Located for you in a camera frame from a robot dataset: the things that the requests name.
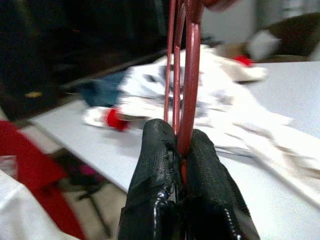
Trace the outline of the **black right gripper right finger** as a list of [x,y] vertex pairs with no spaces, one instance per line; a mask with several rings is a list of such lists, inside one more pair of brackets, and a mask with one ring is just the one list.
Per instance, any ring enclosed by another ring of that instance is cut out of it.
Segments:
[[236,182],[213,142],[195,129],[187,156],[187,217],[195,240],[258,240],[258,231]]

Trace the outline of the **white garment with red cuffs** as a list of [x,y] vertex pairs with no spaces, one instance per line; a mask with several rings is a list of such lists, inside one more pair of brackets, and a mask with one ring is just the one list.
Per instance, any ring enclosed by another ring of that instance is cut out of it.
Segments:
[[89,107],[82,114],[86,125],[98,128],[113,128],[123,132],[128,128],[129,122],[120,119],[116,108],[102,106]]

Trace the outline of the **red t-shirt with triangle logo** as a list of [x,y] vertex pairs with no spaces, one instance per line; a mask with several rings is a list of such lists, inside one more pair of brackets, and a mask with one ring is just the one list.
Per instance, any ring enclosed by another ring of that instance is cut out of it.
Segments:
[[14,124],[0,120],[0,157],[4,156],[15,157],[17,180],[31,191],[58,228],[86,240],[79,221],[58,187],[58,182],[67,177],[66,172]]

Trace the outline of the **blue denim jeans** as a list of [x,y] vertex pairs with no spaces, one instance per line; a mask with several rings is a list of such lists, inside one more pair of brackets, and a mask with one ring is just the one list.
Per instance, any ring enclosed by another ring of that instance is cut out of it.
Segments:
[[119,84],[125,76],[124,71],[92,78],[77,87],[83,100],[90,107],[112,107],[120,94]]

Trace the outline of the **red plastic clothes hanger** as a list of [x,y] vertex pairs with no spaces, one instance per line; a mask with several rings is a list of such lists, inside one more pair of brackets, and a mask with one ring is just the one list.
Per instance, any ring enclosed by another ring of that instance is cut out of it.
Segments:
[[164,121],[169,120],[170,76],[173,75],[172,129],[182,160],[180,175],[187,183],[190,149],[198,94],[201,21],[204,9],[223,11],[238,0],[169,0]]

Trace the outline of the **white t-shirt with black print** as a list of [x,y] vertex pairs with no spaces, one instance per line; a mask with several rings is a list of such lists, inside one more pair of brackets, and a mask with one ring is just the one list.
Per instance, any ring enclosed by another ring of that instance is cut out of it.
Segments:
[[[194,126],[224,152],[253,155],[272,169],[320,179],[320,139],[290,127],[292,119],[262,107],[221,68],[222,57],[201,50]],[[166,58],[130,67],[118,86],[120,119],[136,122],[163,116]]]

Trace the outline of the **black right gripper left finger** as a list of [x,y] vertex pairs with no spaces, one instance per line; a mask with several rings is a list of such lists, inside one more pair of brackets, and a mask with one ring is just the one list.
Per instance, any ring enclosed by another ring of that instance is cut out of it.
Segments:
[[182,208],[170,199],[180,186],[173,129],[162,119],[149,120],[121,210],[117,240],[181,240]]

